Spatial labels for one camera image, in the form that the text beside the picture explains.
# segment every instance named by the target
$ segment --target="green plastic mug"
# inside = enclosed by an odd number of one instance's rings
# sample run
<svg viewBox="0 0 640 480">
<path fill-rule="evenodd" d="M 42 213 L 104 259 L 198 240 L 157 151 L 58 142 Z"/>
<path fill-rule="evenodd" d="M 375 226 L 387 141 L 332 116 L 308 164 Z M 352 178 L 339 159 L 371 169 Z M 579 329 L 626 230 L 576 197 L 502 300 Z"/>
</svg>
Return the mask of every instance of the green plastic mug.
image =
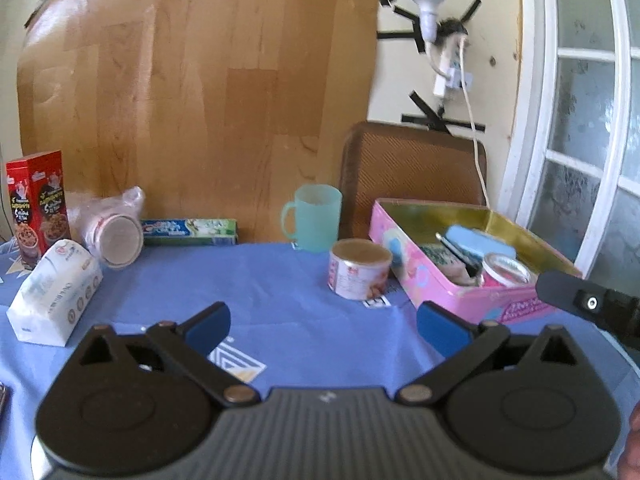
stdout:
<svg viewBox="0 0 640 480">
<path fill-rule="evenodd" d="M 327 184 L 305 184 L 298 188 L 294 198 L 282 208 L 282 232 L 295 240 L 302 250 L 321 253 L 331 249 L 338 239 L 342 193 Z M 292 208 L 295 209 L 296 232 L 289 233 L 284 221 Z"/>
</svg>

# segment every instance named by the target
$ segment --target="wall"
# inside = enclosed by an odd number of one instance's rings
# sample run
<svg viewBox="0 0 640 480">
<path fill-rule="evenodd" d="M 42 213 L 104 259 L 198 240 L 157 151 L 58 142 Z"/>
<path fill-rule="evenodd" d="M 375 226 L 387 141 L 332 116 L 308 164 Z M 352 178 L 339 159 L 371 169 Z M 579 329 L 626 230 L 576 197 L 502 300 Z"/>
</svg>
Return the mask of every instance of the wall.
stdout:
<svg viewBox="0 0 640 480">
<path fill-rule="evenodd" d="M 0 0 L 0 155 L 2 161 L 20 156 L 16 65 L 24 37 L 23 24 L 39 0 Z M 447 0 L 441 17 L 460 16 L 472 0 Z M 411 0 L 398 0 L 397 5 L 415 11 Z M 518 83 L 520 0 L 482 0 L 482 6 L 468 26 L 470 47 L 466 56 L 467 70 L 474 82 L 470 98 L 475 119 L 485 123 L 481 134 L 488 157 L 488 190 L 496 202 L 506 164 Z M 379 13 L 379 30 L 406 28 L 407 21 L 389 9 Z M 495 58 L 495 65 L 490 59 Z M 419 114 L 408 95 L 415 90 L 437 108 L 431 96 L 434 73 L 412 41 L 381 41 L 374 89 L 370 98 L 369 119 L 399 122 L 402 113 Z M 447 103 L 447 116 L 468 120 L 462 95 L 457 92 Z M 468 130 L 456 131 L 469 136 Z M 4 219 L 0 219 L 0 235 L 9 235 Z"/>
</svg>

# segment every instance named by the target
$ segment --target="pink box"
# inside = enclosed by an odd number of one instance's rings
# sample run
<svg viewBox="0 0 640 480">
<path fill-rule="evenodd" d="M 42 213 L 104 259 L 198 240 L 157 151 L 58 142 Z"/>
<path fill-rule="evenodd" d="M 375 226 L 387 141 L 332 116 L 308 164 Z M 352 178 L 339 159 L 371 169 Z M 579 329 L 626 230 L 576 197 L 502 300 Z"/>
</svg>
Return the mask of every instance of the pink box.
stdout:
<svg viewBox="0 0 640 480">
<path fill-rule="evenodd" d="M 546 242 L 486 208 L 419 200 L 376 200 L 369 237 L 393 253 L 392 270 L 416 308 L 430 300 L 471 323 L 495 319 L 505 324 L 546 316 L 554 310 L 538 299 L 534 285 L 482 288 L 451 283 L 418 243 L 435 242 L 435 232 L 444 234 L 454 223 L 489 234 L 499 233 L 516 248 L 518 259 L 534 272 L 559 269 L 580 276 L 573 264 Z"/>
</svg>

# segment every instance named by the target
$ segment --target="table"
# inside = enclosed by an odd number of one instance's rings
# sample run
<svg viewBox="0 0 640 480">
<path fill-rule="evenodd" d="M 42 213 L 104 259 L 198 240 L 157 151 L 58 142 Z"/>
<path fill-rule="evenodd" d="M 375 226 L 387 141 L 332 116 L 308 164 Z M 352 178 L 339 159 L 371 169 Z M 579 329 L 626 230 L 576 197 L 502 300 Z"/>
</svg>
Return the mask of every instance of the table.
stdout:
<svg viewBox="0 0 640 480">
<path fill-rule="evenodd" d="M 17 253 L 0 255 L 0 304 L 9 305 L 24 280 L 18 265 Z M 387 295 L 391 306 L 368 309 L 329 290 L 327 265 L 327 254 L 294 251 L 289 244 L 145 248 L 127 269 L 105 271 L 66 348 L 19 343 L 0 306 L 0 381 L 12 389 L 0 426 L 0 480 L 31 479 L 37 405 L 95 323 L 139 333 L 158 320 L 181 322 L 225 301 L 230 336 L 210 358 L 251 381 L 263 397 L 274 386 L 382 385 L 395 392 L 442 361 L 417 335 L 414 306 L 395 280 Z M 567 325 L 628 418 L 640 399 L 639 375 L 594 326 L 555 312 L 513 329 L 536 333 L 558 322 Z M 612 463 L 620 451 L 617 446 Z"/>
</svg>

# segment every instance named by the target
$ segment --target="white tissue package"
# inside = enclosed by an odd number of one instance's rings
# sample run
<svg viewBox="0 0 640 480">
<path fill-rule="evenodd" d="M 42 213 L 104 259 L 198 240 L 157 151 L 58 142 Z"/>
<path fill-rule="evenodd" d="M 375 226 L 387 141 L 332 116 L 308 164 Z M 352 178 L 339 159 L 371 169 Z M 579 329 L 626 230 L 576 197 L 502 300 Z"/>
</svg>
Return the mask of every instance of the white tissue package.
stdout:
<svg viewBox="0 0 640 480">
<path fill-rule="evenodd" d="M 59 240 L 24 280 L 6 315 L 20 341 L 64 346 L 100 282 L 98 260 Z"/>
</svg>

